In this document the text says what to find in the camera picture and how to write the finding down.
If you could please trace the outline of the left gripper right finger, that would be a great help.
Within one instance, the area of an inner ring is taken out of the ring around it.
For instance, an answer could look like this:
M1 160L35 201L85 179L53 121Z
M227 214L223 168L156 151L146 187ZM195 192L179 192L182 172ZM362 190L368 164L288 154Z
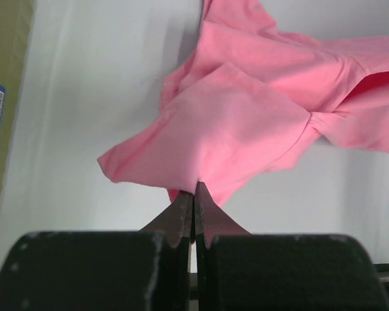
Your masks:
M338 234L253 235L196 186L201 310L389 310L366 250Z

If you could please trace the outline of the pink t shirt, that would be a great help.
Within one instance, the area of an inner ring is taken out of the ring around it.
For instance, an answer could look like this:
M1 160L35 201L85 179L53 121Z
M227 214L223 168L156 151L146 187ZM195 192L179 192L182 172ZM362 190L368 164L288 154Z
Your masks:
M280 32L258 1L205 1L190 57L164 78L159 114L98 159L112 182L217 204L292 168L319 137L389 152L389 36L320 41Z

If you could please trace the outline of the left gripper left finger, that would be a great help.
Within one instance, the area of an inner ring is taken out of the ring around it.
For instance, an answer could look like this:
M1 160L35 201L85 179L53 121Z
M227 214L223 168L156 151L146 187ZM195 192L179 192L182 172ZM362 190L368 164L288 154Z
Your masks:
M0 270L0 310L188 310L193 196L139 231L37 231Z

